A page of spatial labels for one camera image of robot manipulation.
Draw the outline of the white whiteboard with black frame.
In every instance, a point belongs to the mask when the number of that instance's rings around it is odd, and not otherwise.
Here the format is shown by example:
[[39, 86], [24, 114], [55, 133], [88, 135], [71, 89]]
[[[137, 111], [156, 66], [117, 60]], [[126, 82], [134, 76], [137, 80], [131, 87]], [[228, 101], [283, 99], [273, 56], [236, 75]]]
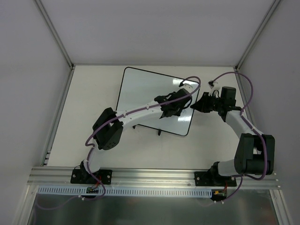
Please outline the white whiteboard with black frame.
[[[178, 91], [182, 78], [133, 67], [124, 69], [116, 111], [132, 110], [149, 103], [157, 96]], [[194, 110], [186, 108], [180, 116], [147, 119], [139, 125], [163, 132], [187, 136]]]

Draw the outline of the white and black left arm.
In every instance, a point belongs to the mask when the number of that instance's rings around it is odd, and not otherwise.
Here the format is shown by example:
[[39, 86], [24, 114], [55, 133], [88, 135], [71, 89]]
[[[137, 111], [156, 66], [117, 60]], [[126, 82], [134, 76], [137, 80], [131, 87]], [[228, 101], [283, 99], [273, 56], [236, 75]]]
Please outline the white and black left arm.
[[181, 88], [177, 92], [157, 96], [151, 102], [136, 109], [116, 112], [110, 107], [106, 108], [94, 123], [93, 133], [85, 142], [85, 146], [90, 146], [91, 150], [80, 164], [82, 179], [87, 183], [93, 183], [98, 177], [97, 171], [91, 168], [90, 162], [96, 146], [99, 150], [110, 150], [119, 144], [122, 132], [128, 127], [133, 127], [148, 119], [179, 117], [191, 102], [192, 94], [186, 88]]

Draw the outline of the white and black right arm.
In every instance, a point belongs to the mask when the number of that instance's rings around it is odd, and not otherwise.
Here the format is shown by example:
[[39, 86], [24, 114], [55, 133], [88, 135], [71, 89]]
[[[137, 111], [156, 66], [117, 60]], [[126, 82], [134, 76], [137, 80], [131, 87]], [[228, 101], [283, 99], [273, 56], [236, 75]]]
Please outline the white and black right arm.
[[234, 158], [211, 166], [209, 179], [215, 186], [224, 183], [226, 177], [245, 176], [262, 180], [274, 169], [275, 138], [259, 131], [243, 116], [241, 107], [236, 106], [235, 96], [235, 88], [222, 87], [220, 96], [205, 92], [191, 105], [192, 109], [201, 113], [217, 112], [239, 138]]

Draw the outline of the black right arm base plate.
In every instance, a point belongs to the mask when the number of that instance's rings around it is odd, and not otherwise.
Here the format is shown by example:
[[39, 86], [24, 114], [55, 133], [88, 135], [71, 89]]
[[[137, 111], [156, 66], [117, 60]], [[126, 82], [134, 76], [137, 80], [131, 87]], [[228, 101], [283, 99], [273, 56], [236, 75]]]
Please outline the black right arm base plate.
[[194, 172], [195, 185], [198, 187], [236, 187], [236, 179], [230, 176], [213, 175], [210, 170]]

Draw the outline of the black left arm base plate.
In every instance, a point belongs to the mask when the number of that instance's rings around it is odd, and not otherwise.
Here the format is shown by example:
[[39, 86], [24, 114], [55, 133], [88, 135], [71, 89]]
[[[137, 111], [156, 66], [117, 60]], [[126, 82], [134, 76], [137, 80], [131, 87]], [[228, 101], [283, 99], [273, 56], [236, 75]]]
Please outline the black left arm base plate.
[[[110, 185], [112, 181], [112, 170], [100, 169], [93, 175], [104, 185]], [[76, 168], [72, 171], [71, 184], [96, 184], [98, 181], [92, 177], [85, 169]]]

